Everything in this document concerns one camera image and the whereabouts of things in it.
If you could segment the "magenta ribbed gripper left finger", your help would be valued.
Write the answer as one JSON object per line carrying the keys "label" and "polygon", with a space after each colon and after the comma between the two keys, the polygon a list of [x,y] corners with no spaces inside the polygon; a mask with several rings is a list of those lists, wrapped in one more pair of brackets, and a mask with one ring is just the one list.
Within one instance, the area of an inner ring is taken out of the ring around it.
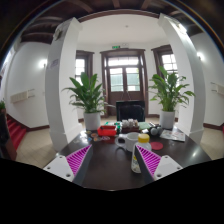
{"label": "magenta ribbed gripper left finger", "polygon": [[68,156],[57,156],[44,170],[81,186],[92,155],[92,146],[88,145]]}

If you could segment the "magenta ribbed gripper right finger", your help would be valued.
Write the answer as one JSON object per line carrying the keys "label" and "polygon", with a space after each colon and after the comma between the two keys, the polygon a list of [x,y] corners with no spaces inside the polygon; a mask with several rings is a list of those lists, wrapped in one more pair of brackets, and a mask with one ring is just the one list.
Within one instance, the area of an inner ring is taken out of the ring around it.
{"label": "magenta ribbed gripper right finger", "polygon": [[143,174],[145,181],[156,181],[182,169],[170,156],[159,156],[152,151],[142,153],[147,173]]}

